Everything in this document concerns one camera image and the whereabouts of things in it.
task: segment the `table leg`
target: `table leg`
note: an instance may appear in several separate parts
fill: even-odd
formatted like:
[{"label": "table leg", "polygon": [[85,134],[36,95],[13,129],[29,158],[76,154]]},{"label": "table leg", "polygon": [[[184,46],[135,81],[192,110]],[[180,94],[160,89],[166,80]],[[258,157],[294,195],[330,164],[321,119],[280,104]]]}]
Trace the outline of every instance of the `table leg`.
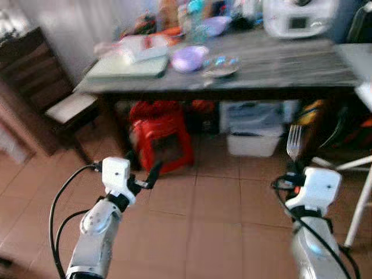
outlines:
[{"label": "table leg", "polygon": [[324,100],[319,109],[313,124],[305,134],[303,148],[299,156],[302,167],[311,164],[320,145],[327,139],[329,131],[334,128],[337,120],[336,114],[341,107],[341,102],[335,98]]},{"label": "table leg", "polygon": [[[132,151],[132,144],[130,142],[129,133],[125,127],[120,125],[117,114],[115,113],[115,102],[110,99],[110,96],[99,95],[98,97],[99,110],[107,125],[109,131],[113,135],[117,146],[124,157],[127,152]],[[140,170],[141,166],[138,163],[137,157],[131,160],[131,165],[134,170]]]},{"label": "table leg", "polygon": [[359,228],[360,221],[362,220],[362,215],[364,208],[366,207],[368,200],[370,199],[372,191],[372,166],[370,172],[368,173],[366,182],[364,183],[362,193],[360,194],[358,203],[356,205],[353,220],[351,221],[348,236],[346,237],[345,247],[351,248],[353,245],[356,233]]}]

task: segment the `wall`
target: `wall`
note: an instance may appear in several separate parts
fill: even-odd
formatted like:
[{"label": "wall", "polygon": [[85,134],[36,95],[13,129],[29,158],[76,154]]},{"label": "wall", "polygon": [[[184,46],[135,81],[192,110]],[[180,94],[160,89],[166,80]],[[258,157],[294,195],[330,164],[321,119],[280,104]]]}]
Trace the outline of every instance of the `wall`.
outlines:
[{"label": "wall", "polygon": [[160,0],[17,0],[49,43],[76,84],[94,61],[94,45],[111,41],[117,26],[132,26],[146,9],[157,12]]}]

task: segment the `brown tile floor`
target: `brown tile floor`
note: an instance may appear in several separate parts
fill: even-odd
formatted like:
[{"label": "brown tile floor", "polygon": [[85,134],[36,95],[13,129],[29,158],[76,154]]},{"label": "brown tile floor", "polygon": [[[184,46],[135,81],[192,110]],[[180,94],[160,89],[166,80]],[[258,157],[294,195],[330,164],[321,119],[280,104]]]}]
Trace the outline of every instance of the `brown tile floor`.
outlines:
[{"label": "brown tile floor", "polygon": [[[104,134],[101,127],[87,127],[81,133],[94,159],[119,154],[112,138]],[[284,152],[270,159],[234,158],[223,137],[196,137],[193,145],[193,168],[163,176],[126,211],[109,278],[296,278],[289,247],[291,222],[270,189],[270,181],[284,172]],[[0,155],[0,255],[18,264],[18,278],[57,278],[47,239],[49,206],[61,184],[81,165],[72,151],[37,156],[25,166]],[[365,174],[346,173],[330,209],[341,242],[364,178]],[[61,199],[57,220],[92,206],[104,194],[100,179],[99,174],[86,172],[75,180]],[[71,221],[61,239],[65,266],[79,221]],[[354,252],[363,278],[372,277],[371,221],[367,210]]]}]

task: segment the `white storage box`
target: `white storage box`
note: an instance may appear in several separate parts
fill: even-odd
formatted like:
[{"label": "white storage box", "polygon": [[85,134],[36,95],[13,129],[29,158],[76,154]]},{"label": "white storage box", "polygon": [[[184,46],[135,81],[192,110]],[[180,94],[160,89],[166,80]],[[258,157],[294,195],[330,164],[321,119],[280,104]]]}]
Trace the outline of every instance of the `white storage box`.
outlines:
[{"label": "white storage box", "polygon": [[227,136],[228,151],[234,156],[270,157],[281,139],[282,126],[233,133]]}]

